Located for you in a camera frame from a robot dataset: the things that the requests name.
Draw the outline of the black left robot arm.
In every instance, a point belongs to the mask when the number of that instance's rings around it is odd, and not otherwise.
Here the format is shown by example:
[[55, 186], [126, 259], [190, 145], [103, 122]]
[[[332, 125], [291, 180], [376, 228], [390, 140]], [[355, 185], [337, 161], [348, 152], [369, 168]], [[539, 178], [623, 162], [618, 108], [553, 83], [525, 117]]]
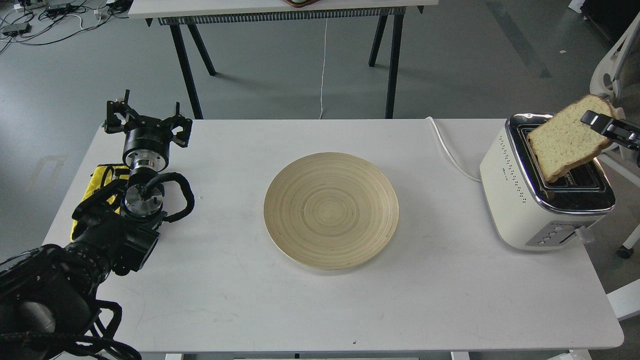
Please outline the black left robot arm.
[[115, 340], [122, 307], [99, 300], [110, 274], [139, 271], [160, 239], [159, 227], [187, 217], [195, 207], [190, 183], [166, 172], [170, 145], [186, 148], [193, 121], [181, 114], [159, 119], [138, 114], [130, 92], [108, 101], [103, 129], [123, 133], [117, 174], [85, 198], [71, 215], [71, 242], [44, 244], [1, 264], [1, 358], [51, 360], [62, 353], [98, 360], [139, 360]]

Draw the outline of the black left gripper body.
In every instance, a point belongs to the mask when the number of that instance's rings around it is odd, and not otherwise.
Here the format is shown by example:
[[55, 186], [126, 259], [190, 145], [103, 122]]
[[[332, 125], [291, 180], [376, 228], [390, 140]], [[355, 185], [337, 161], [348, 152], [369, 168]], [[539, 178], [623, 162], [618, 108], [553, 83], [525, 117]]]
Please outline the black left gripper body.
[[125, 144], [122, 160], [130, 169], [149, 167], [166, 169], [169, 165], [173, 129], [169, 123], [150, 117], [129, 120], [123, 126]]

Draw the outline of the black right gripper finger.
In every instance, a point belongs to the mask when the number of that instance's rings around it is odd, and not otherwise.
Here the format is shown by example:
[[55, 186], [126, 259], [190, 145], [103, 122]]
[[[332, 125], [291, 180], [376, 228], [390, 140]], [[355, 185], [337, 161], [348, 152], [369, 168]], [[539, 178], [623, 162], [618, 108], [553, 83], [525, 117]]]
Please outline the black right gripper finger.
[[640, 166], [640, 128], [639, 125], [631, 123], [626, 119], [615, 119], [605, 114], [586, 111], [580, 119], [581, 123], [588, 126], [592, 131], [599, 133], [620, 148], [630, 151], [627, 158], [637, 167]]

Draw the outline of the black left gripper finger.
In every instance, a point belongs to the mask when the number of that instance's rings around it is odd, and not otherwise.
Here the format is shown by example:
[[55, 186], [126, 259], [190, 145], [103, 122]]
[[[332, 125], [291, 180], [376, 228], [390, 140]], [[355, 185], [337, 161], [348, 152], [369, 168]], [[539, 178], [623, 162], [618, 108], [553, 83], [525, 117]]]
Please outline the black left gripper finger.
[[173, 142], [180, 148], [189, 146], [194, 121], [191, 118], [181, 114], [181, 104], [176, 102], [174, 105], [174, 114], [158, 123], [158, 130], [166, 139], [166, 142]]
[[130, 89], [126, 89], [123, 98], [106, 102], [106, 117], [103, 122], [106, 133], [126, 133], [142, 127], [141, 115], [129, 105], [129, 99]]

